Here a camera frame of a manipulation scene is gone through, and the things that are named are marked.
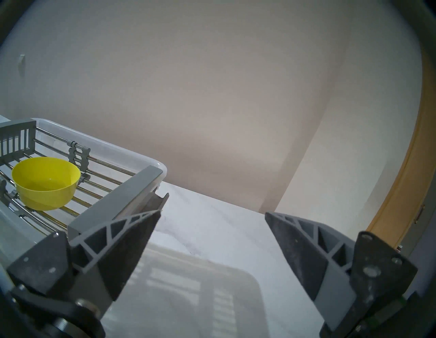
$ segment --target dish rack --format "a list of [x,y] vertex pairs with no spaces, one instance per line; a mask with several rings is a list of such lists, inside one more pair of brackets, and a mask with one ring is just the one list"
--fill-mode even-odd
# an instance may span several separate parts
[[[0,261],[4,263],[52,232],[64,231],[71,240],[101,222],[161,209],[169,197],[155,194],[167,173],[162,163],[52,121],[0,123],[0,141]],[[82,173],[73,199],[59,209],[30,209],[15,190],[13,167],[37,156],[68,160]]]

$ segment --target wooden door frame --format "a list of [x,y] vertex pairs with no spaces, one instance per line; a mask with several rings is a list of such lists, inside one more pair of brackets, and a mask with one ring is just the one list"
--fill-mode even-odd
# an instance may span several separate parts
[[367,228],[392,247],[413,223],[436,169],[436,71],[429,55],[421,50],[421,101],[412,139],[388,195]]

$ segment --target beige wall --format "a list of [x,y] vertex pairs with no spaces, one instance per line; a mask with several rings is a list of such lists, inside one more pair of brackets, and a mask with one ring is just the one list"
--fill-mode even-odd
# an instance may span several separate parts
[[170,183],[258,210],[319,124],[352,3],[200,3],[37,1],[0,50],[2,114],[145,154]]
[[0,111],[153,157],[184,188],[354,234],[404,158],[420,65],[409,28],[375,1],[40,0],[0,49]]
[[365,230],[404,160],[421,97],[419,42],[389,5],[357,2],[320,126],[277,211]]

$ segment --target yellow bowl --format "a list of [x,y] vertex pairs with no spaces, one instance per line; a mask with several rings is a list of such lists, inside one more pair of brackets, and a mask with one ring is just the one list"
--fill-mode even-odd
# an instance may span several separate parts
[[28,158],[12,169],[20,200],[34,210],[53,210],[67,204],[74,195],[80,170],[54,157]]

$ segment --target white countertop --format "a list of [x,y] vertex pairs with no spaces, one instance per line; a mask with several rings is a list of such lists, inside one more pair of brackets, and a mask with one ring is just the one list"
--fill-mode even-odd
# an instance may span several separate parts
[[[157,193],[167,192],[170,197],[137,270],[102,320],[108,337],[120,332],[125,337],[319,336],[323,319],[283,257],[264,215],[162,182]],[[169,285],[169,280],[177,281]],[[187,283],[200,298],[190,293]],[[207,285],[213,285],[215,293],[208,293]],[[230,297],[233,310],[220,308],[213,297],[221,303]],[[210,308],[218,308],[216,316]],[[232,318],[220,317],[220,310]]]

